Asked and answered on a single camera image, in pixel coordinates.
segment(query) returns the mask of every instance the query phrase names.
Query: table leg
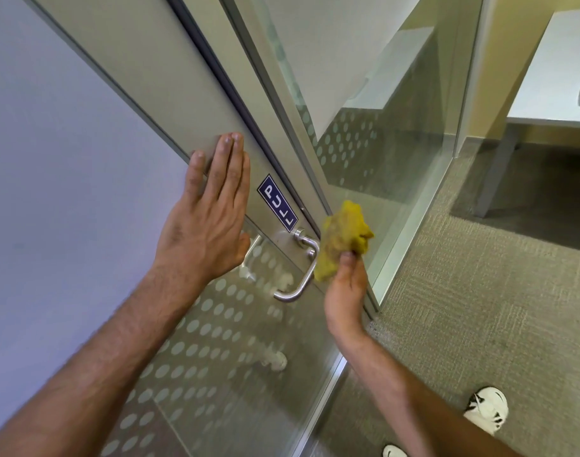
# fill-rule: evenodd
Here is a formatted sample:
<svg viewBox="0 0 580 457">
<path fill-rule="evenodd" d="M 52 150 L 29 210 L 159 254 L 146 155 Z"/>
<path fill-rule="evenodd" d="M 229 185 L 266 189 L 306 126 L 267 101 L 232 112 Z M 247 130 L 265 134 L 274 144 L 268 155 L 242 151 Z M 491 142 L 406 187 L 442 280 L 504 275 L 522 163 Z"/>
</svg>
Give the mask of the table leg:
<svg viewBox="0 0 580 457">
<path fill-rule="evenodd" d="M 495 196 L 499 183 L 504 177 L 505 170 L 518 144 L 518 138 L 519 125 L 508 123 L 504 137 L 495 150 L 495 157 L 492 160 L 491 168 L 486 173 L 482 192 L 474 209 L 474 215 L 478 218 L 484 218 L 491 207 L 492 198 Z"/>
</svg>

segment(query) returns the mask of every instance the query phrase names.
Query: hand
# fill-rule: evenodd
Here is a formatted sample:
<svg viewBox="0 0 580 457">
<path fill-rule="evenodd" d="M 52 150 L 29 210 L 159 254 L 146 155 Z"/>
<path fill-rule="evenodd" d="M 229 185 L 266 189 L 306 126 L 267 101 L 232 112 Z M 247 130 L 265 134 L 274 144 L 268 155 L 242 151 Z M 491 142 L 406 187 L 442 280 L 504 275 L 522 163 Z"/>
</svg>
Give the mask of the hand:
<svg viewBox="0 0 580 457">
<path fill-rule="evenodd" d="M 368 275 L 362 258 L 352 252 L 342 253 L 339 270 L 324 299 L 328 330 L 337 342 L 364 333 L 362 308 L 367 287 Z"/>
<path fill-rule="evenodd" d="M 239 133 L 216 145 L 203 195 L 205 154 L 196 151 L 186 171 L 185 190 L 163 226 L 154 268 L 180 281 L 206 286 L 239 266 L 250 247 L 241 233 L 250 193 L 250 158 Z"/>
</svg>

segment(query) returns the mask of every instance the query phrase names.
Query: yellow rag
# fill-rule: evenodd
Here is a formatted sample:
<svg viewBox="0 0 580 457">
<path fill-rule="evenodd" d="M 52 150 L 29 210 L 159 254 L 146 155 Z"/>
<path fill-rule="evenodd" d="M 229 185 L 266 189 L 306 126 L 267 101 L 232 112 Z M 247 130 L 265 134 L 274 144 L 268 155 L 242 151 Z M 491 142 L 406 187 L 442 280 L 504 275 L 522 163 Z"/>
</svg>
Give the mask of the yellow rag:
<svg viewBox="0 0 580 457">
<path fill-rule="evenodd" d="M 340 211 L 328 217 L 324 223 L 315 278 L 319 282 L 330 279 L 339 268 L 341 253 L 355 252 L 363 255 L 368 251 L 368 239 L 373 237 L 375 235 L 364 221 L 362 208 L 345 200 Z"/>
</svg>

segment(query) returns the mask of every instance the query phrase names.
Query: finger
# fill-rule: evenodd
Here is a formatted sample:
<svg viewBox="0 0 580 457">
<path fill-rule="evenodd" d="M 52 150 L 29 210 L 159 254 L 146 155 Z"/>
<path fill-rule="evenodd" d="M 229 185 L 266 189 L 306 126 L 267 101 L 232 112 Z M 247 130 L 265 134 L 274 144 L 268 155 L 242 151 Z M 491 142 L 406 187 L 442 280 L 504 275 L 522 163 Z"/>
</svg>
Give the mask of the finger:
<svg viewBox="0 0 580 457">
<path fill-rule="evenodd" d="M 191 160 L 186 169 L 184 179 L 184 190 L 191 202 L 199 199 L 201 184 L 203 183 L 203 171 L 205 169 L 205 154 L 201 150 L 196 150 L 191 155 Z"/>
<path fill-rule="evenodd" d="M 248 205 L 248 197 L 250 196 L 250 156 L 244 152 L 244 165 L 241 172 L 241 180 L 239 182 L 239 187 L 235 194 L 235 208 L 239 209 L 239 214 L 241 218 L 245 215 L 245 209 Z"/>
<path fill-rule="evenodd" d="M 244 138 L 240 133 L 233 133 L 233 150 L 231 151 L 231 160 L 228 162 L 226 179 L 220 198 L 229 199 L 233 202 L 237 187 L 241 181 L 241 175 L 244 167 Z"/>
<path fill-rule="evenodd" d="M 237 250 L 237 263 L 240 265 L 245 260 L 245 256 L 250 249 L 250 235 L 248 233 L 241 233 L 239 236 L 239 248 Z"/>
<path fill-rule="evenodd" d="M 336 273 L 335 281 L 351 282 L 351 276 L 357 261 L 353 252 L 343 252 L 340 255 L 339 270 Z"/>
<path fill-rule="evenodd" d="M 226 178 L 226 166 L 228 165 L 228 157 L 231 155 L 232 148 L 233 138 L 231 135 L 222 135 L 218 139 L 210 173 L 208 174 L 208 183 L 203 192 L 203 199 L 214 200 L 218 198 Z"/>
<path fill-rule="evenodd" d="M 355 263 L 355 270 L 351 277 L 351 287 L 358 289 L 366 289 L 368 287 L 368 273 L 366 273 L 366 267 L 361 256 L 357 257 Z"/>
</svg>

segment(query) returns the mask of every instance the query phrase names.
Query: blue-white panel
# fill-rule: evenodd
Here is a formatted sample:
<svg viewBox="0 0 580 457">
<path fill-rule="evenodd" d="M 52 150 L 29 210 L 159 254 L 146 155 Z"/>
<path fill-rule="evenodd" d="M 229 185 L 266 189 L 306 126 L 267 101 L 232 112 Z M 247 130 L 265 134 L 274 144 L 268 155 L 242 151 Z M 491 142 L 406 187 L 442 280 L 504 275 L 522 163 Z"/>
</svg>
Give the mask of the blue-white panel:
<svg viewBox="0 0 580 457">
<path fill-rule="evenodd" d="M 0 425 L 148 269 L 185 169 L 22 0 L 0 0 Z"/>
</svg>

